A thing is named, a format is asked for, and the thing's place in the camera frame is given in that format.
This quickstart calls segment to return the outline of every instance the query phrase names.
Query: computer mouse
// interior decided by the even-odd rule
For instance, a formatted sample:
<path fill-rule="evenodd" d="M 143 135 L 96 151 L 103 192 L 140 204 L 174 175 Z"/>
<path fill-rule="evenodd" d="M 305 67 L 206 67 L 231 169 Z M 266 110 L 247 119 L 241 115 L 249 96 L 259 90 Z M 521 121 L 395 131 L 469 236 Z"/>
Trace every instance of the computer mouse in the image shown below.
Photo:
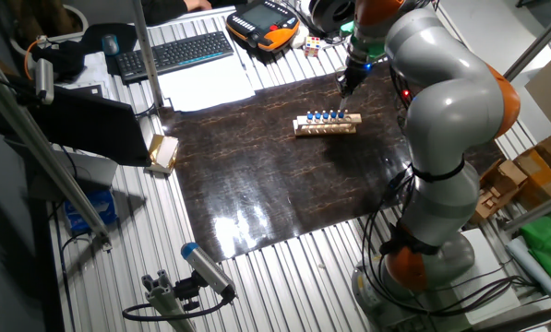
<path fill-rule="evenodd" d="M 117 42 L 117 36 L 108 34 L 102 37 L 102 51 L 107 56 L 113 56 L 119 54 L 119 43 Z"/>

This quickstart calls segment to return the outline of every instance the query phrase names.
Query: monitor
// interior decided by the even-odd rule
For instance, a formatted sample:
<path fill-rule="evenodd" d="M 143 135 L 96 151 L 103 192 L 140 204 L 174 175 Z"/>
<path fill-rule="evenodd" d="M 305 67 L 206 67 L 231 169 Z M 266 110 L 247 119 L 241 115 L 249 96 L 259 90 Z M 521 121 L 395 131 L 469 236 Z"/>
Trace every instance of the monitor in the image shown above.
<path fill-rule="evenodd" d="M 33 83 L 7 76 L 17 89 L 35 93 Z M 151 165 L 139 122 L 131 105 L 109 101 L 84 91 L 54 87 L 54 102 L 30 106 L 30 114 L 47 139 L 56 144 L 96 153 L 120 165 Z M 0 114 L 0 134 L 15 131 Z"/>

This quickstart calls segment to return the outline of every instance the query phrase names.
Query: aluminum profile table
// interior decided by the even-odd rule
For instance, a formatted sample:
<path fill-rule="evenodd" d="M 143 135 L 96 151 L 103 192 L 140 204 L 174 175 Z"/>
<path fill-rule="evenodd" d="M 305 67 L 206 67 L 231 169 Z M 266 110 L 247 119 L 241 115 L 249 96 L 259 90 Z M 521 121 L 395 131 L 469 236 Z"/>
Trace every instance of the aluminum profile table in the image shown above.
<path fill-rule="evenodd" d="M 225 31 L 225 18 L 233 11 L 228 7 L 185 15 L 149 29 L 150 40 L 152 45 L 158 45 L 200 33 Z M 439 18 L 457 35 L 445 17 Z M 345 46 L 337 45 L 321 51 L 318 58 L 306 58 L 301 50 L 287 50 L 280 59 L 272 58 L 263 64 L 236 43 L 233 48 L 255 90 L 331 74 L 344 64 L 347 56 Z M 110 79 L 113 95 L 131 104 L 135 113 L 147 110 L 153 103 L 148 81 L 124 86 L 120 77 Z M 148 143 L 153 134 L 162 133 L 156 115 L 141 118 L 140 124 Z M 518 122 L 497 143 L 505 156 L 513 159 L 536 142 Z M 120 221 L 109 226 L 114 249 L 107 253 L 86 241 L 71 243 L 66 248 L 63 258 L 68 270 L 69 297 L 57 245 L 69 239 L 70 234 L 63 221 L 50 221 L 66 331 L 72 331 L 72 318 L 77 331 L 171 331 L 167 323 L 127 321 L 121 312 L 128 306 L 146 302 L 141 276 L 155 274 L 160 269 L 165 269 L 173 280 L 190 276 L 191 268 L 180 256 L 180 248 L 195 239 L 179 180 L 174 173 L 164 175 L 119 166 L 113 191 L 125 193 L 115 196 Z M 501 263 L 509 260 L 504 244 L 510 238 L 498 228 L 496 219 L 516 218 L 523 212 L 518 205 L 510 204 L 481 226 Z M 377 216 L 376 245 L 389 239 L 388 224 L 399 216 L 397 208 L 384 210 Z M 352 219 L 221 262 L 224 272 L 236 284 L 238 299 L 217 313 L 193 319 L 197 330 L 371 331 L 351 292 L 353 267 L 361 257 L 361 236 L 358 219 Z M 505 270 L 508 275 L 524 276 L 515 263 L 507 264 Z M 516 291 L 520 296 L 530 292 Z M 201 308 L 207 309 L 220 299 L 205 289 L 199 300 Z M 150 309 L 143 312 L 154 314 Z M 423 318 L 420 323 L 432 331 Z"/>

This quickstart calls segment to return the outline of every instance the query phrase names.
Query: table surface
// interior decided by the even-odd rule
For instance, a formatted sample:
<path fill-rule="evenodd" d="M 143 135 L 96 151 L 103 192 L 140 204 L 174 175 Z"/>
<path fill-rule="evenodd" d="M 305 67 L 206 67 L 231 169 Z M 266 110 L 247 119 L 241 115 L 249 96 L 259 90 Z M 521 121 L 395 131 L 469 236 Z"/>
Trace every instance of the table surface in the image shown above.
<path fill-rule="evenodd" d="M 186 14 L 175 22 L 151 28 L 152 43 L 225 30 L 225 16 L 232 10 L 220 8 Z M 439 19 L 444 19 L 442 15 L 445 13 L 441 11 Z M 445 25 L 449 30 L 451 24 Z M 305 58 L 301 50 L 289 50 L 282 59 L 273 58 L 265 64 L 242 52 L 236 44 L 234 49 L 256 90 L 330 74 L 346 58 L 342 45 L 324 50 L 319 58 Z M 124 86 L 120 77 L 109 78 L 110 91 L 119 101 L 130 103 L 134 113 L 147 110 L 153 103 L 147 80 Z M 163 133 L 155 114 L 143 117 L 140 123 L 147 140 L 151 140 L 152 134 Z M 508 159 L 514 159 L 536 140 L 527 127 L 518 122 L 496 142 Z M 58 280 L 68 279 L 68 285 L 61 281 L 58 284 L 66 330 L 71 330 L 73 325 L 77 330 L 94 331 L 146 332 L 168 327 L 164 323 L 126 321 L 121 311 L 146 301 L 141 276 L 165 269 L 175 280 L 191 273 L 190 265 L 180 258 L 179 252 L 183 244 L 196 239 L 181 195 L 183 181 L 176 175 L 162 176 L 140 168 L 119 167 L 113 190 L 125 195 L 115 196 L 119 220 L 109 226 L 114 249 L 107 253 L 91 248 L 86 241 L 72 242 L 62 256 L 67 274 L 62 273 L 61 256 L 54 251 L 56 276 Z M 518 205 L 512 204 L 499 211 L 498 216 L 513 219 L 523 212 Z M 389 239 L 388 222 L 395 222 L 399 216 L 400 211 L 395 208 L 381 211 L 375 220 L 377 231 L 372 234 L 376 247 Z M 72 236 L 65 225 L 62 216 L 59 222 L 50 223 L 54 243 L 64 243 Z M 503 245 L 509 238 L 497 222 L 489 219 L 479 227 L 499 262 L 509 261 Z M 367 318 L 351 291 L 353 267 L 361 259 L 360 243 L 361 227 L 352 219 L 220 262 L 224 273 L 236 284 L 238 298 L 233 305 L 214 314 L 192 319 L 197 331 L 285 328 L 300 331 L 318 330 L 323 326 L 334 326 L 339 331 L 370 331 Z M 523 270 L 515 264 L 506 264 L 504 270 L 510 276 L 524 276 Z M 202 309 L 208 309 L 218 300 L 210 288 L 205 288 L 200 290 L 199 302 Z M 551 305 L 550 302 L 538 304 Z M 403 326 L 411 326 L 411 323 L 405 321 Z"/>
<path fill-rule="evenodd" d="M 338 108 L 334 76 L 264 89 L 195 113 L 161 113 L 178 137 L 176 172 L 196 241 L 223 260 L 372 212 L 388 181 L 410 162 L 397 125 L 387 63 L 350 98 L 357 134 L 301 136 L 292 120 Z M 483 172 L 494 143 L 467 160 Z"/>

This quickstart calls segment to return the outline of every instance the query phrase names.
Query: dark wooden board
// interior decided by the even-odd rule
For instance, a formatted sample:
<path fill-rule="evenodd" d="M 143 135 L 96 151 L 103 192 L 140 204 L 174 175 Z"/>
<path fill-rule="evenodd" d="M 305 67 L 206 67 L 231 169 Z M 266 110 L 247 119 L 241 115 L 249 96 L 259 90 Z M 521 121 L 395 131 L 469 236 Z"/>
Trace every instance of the dark wooden board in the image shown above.
<path fill-rule="evenodd" d="M 301 136 L 292 120 L 339 107 L 332 76 L 264 89 L 246 101 L 161 113 L 180 140 L 176 174 L 196 242 L 216 260 L 372 211 L 410 162 L 385 65 L 349 100 L 357 134 Z M 495 143 L 466 152 L 479 173 L 503 158 Z"/>

